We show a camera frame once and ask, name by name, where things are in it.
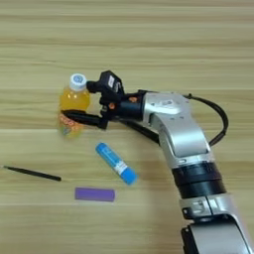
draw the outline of glue stick cap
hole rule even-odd
[[[127,168],[122,174],[121,179],[129,186],[133,185],[137,179],[137,174],[131,169]]]
[[[83,74],[75,73],[70,77],[69,87],[74,91],[82,91],[86,88],[86,77]]]

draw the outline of white cap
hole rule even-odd
[[[83,74],[75,73],[70,77],[69,87],[74,91],[82,91],[86,88],[86,77]]]

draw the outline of orange label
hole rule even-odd
[[[62,133],[65,136],[69,136],[73,134],[73,136],[79,134],[83,129],[83,125],[72,121],[71,119],[64,116],[62,113],[60,114],[60,128]]]

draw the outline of purple block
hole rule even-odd
[[[115,200],[115,190],[76,188],[75,199],[113,202]]]

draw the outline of black stick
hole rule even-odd
[[[60,182],[62,180],[62,178],[60,178],[60,177],[44,174],[44,173],[41,173],[41,172],[29,171],[29,170],[9,167],[9,166],[3,166],[3,168],[7,169],[7,170],[10,170],[10,171],[15,171],[15,172],[19,172],[19,173],[22,173],[22,174],[34,176],[34,177],[39,177],[39,178],[44,178],[44,179],[50,179],[50,180],[53,180],[53,181]]]

